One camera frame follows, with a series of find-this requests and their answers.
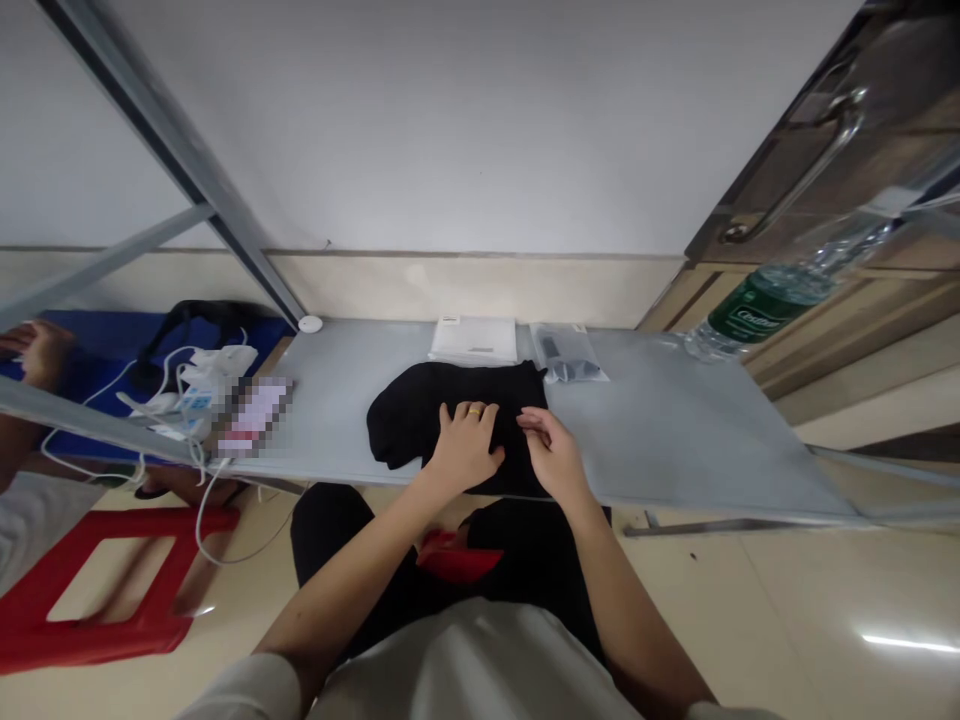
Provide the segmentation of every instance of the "plastic bag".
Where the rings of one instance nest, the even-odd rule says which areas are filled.
[[[530,326],[537,362],[547,369],[544,380],[555,382],[610,382],[600,368],[583,325]]]

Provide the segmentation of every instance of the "person's hand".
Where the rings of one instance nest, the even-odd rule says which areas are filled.
[[[23,381],[49,389],[63,372],[73,333],[46,320],[32,320],[0,335],[0,349],[23,355]]]
[[[449,502],[465,490],[493,477],[503,463],[504,452],[490,452],[497,405],[462,402],[450,417],[446,403],[440,406],[440,439],[422,477]]]
[[[596,505],[580,459],[576,438],[549,410],[526,407],[517,424],[527,436],[537,480],[567,515]]]

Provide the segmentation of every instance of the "gray metal shelf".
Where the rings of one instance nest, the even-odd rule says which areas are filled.
[[[280,314],[296,328],[306,313],[264,256],[263,231],[237,199],[199,138],[178,118],[122,30],[86,0],[37,0],[52,27],[129,121],[192,207],[93,255],[80,268],[39,283],[0,307],[0,332],[206,222]],[[138,452],[193,464],[186,444],[0,377],[0,410]]]
[[[175,111],[175,105],[162,95],[161,83],[152,77],[122,28],[93,0],[36,0],[36,4],[192,207],[101,251],[79,269],[13,298],[0,307],[0,331],[201,222],[209,224],[287,322],[296,327],[305,312],[264,256],[261,248],[266,245],[266,237],[262,229],[189,124]],[[922,191],[918,193],[922,198],[940,196],[960,185],[958,173],[960,145],[909,183],[908,189]],[[910,220],[921,220],[948,236],[960,237],[960,223],[942,211],[910,208],[902,222]],[[878,224],[888,221],[877,216]],[[297,492],[298,487],[269,476],[408,482],[414,472],[411,466],[393,473],[378,467],[367,452],[366,428],[360,418],[369,404],[364,404],[365,400],[372,400],[406,365],[423,359],[431,327],[332,322],[319,335],[299,336],[278,368],[278,372],[287,372],[299,381],[297,402],[265,452],[259,458],[237,463],[233,474],[261,476],[252,481],[287,492]],[[808,449],[741,367],[702,366],[679,351],[671,355],[669,343],[663,339],[636,333],[601,332],[593,337],[613,382],[606,387],[551,387],[547,395],[550,406],[581,438],[594,489],[602,499],[723,509],[768,518],[727,521],[719,527],[707,527],[710,523],[689,526],[683,532],[771,529],[794,522],[864,527],[877,521],[852,508],[831,488]],[[530,355],[528,335],[521,334],[520,347]],[[339,407],[349,410],[346,423],[337,422],[338,398],[343,400]],[[738,405],[738,398],[747,398],[748,402]],[[0,411],[193,464],[185,443],[2,377]],[[682,436],[689,440],[681,442],[678,438]],[[920,478],[917,471],[900,465],[850,453],[809,450],[914,479],[958,486],[956,478]],[[637,465],[649,463],[651,458],[656,464],[646,469],[647,479],[638,482],[641,468]],[[749,469],[749,482],[740,477],[743,467]],[[952,501],[887,512],[882,520],[943,521],[958,517],[960,505]],[[657,532],[652,528],[636,534]]]

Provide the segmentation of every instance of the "white shirt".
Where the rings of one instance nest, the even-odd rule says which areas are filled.
[[[0,495],[0,597],[80,522],[104,488],[20,472]]]
[[[279,655],[228,668],[178,720],[298,720],[300,686]],[[338,668],[309,720],[636,720],[606,669],[546,610],[473,598],[412,623]],[[689,720],[770,720],[699,703]]]

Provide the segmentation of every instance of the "black cloth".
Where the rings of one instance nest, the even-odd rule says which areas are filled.
[[[372,519],[363,497],[348,485],[317,483],[307,490],[293,511],[290,527],[300,586]],[[469,525],[468,547],[503,550],[497,566],[472,585],[453,585],[417,567],[417,552],[410,548],[337,665],[409,623],[478,596],[549,610],[605,664],[573,533],[559,506],[498,500],[473,513]]]
[[[506,459],[497,474],[469,492],[478,495],[547,497],[530,464],[527,439],[517,425],[523,407],[547,407],[544,372],[532,361],[502,368],[462,368],[426,362],[407,368],[377,396],[367,412],[373,456],[391,470],[415,457],[426,465],[440,437],[440,404],[452,415],[464,401],[500,406],[491,452],[502,445]]]

